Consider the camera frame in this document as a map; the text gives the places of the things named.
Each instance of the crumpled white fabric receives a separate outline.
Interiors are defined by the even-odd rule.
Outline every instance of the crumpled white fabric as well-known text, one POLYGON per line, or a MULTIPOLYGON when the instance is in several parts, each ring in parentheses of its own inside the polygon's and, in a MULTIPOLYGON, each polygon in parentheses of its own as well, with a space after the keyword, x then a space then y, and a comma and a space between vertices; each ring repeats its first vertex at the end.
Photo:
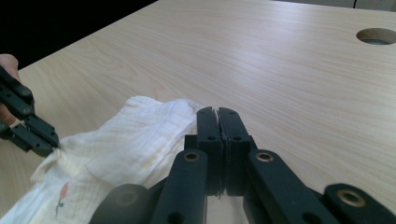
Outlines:
POLYGON ((149 188, 168 175, 184 135, 196 131, 201 108, 188 99, 130 98, 98 130, 62 139, 61 149, 37 167, 35 184, 0 224, 89 223, 116 186, 149 188))

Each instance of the black plastic linkage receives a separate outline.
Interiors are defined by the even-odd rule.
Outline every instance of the black plastic linkage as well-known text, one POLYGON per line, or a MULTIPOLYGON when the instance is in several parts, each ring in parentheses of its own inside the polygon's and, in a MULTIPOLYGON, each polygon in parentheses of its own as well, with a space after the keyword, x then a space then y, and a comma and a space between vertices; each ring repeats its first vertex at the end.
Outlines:
POLYGON ((55 129, 35 115, 32 92, 0 66, 0 103, 21 122, 10 128, 0 120, 0 137, 7 139, 24 151, 33 150, 47 157, 59 146, 55 129))
POLYGON ((243 196, 247 174, 245 163, 251 149, 250 136, 235 111, 219 108, 219 130, 225 148, 225 188, 230 196, 243 196))
POLYGON ((252 150, 248 154, 247 173, 272 223, 338 223, 274 152, 252 150))
POLYGON ((203 151, 179 152, 150 223, 205 223, 206 175, 207 156, 203 151))
MULTIPOLYGON (((396 223, 396 216, 361 189, 335 184, 322 195, 308 188, 275 152, 257 148, 235 111, 221 107, 218 116, 212 107, 198 111, 197 134, 185 136, 169 176, 142 190, 142 201, 129 208, 104 200, 91 224, 202 224, 206 196, 224 189, 243 196, 250 224, 396 223), (131 215, 136 212, 139 220, 131 215)), ((118 198, 124 191, 121 186, 112 194, 118 198)))

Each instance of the wooden table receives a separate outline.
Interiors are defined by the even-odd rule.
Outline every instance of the wooden table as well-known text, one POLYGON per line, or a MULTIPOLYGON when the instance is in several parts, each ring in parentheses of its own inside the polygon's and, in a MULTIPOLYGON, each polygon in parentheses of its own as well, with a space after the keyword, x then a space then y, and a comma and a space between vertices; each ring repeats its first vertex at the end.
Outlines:
MULTIPOLYGON (((236 110, 260 148, 305 184, 359 187, 396 212, 396 14, 259 0, 160 0, 21 70, 36 113, 61 138, 92 131, 125 101, 189 98, 236 110)), ((0 215, 42 160, 0 150, 0 215)))

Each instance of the dark floor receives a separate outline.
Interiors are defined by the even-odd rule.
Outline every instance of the dark floor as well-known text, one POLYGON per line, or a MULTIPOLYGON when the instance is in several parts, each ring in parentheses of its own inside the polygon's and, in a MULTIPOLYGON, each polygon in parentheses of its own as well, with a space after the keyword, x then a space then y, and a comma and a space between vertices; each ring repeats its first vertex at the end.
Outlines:
POLYGON ((0 53, 22 69, 155 1, 0 0, 0 53))

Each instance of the finger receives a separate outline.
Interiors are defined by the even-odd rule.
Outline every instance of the finger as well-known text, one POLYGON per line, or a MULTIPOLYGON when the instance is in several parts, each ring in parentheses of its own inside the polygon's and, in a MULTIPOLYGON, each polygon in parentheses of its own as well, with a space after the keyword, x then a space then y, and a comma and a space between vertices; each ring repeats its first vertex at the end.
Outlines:
POLYGON ((0 120, 11 125, 17 120, 7 109, 5 105, 0 105, 0 120))
POLYGON ((19 82, 20 76, 18 74, 18 60, 11 54, 0 54, 0 65, 19 82))

